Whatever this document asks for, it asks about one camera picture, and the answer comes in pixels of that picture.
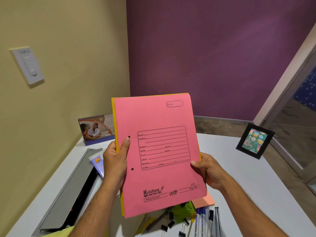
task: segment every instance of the switch plate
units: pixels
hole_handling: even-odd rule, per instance
[[[11,49],[29,85],[43,80],[39,63],[30,47]]]

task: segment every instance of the left hand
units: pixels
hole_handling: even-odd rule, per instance
[[[103,153],[104,179],[103,183],[111,184],[116,192],[122,187],[127,168],[127,151],[130,147],[130,139],[126,137],[116,152],[115,141],[112,141]]]

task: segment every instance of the right hand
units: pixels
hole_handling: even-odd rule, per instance
[[[201,153],[202,161],[191,161],[191,165],[205,169],[206,183],[213,189],[222,191],[224,183],[230,178],[230,175],[219,165],[219,163],[209,154]]]

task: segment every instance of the green sticky item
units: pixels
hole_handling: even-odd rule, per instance
[[[195,214],[195,210],[191,201],[187,202],[185,206],[181,207],[181,205],[175,205],[172,210],[173,216],[177,223],[183,222],[184,219],[190,218]]]

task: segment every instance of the blue marker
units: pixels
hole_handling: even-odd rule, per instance
[[[200,208],[197,208],[197,215],[195,217],[194,237],[198,237],[198,230],[200,227],[200,214],[201,214],[201,210],[200,210]]]
[[[201,217],[202,217],[202,230],[201,230],[201,235],[202,237],[205,236],[205,228],[206,228],[206,219],[205,219],[205,207],[201,208]]]

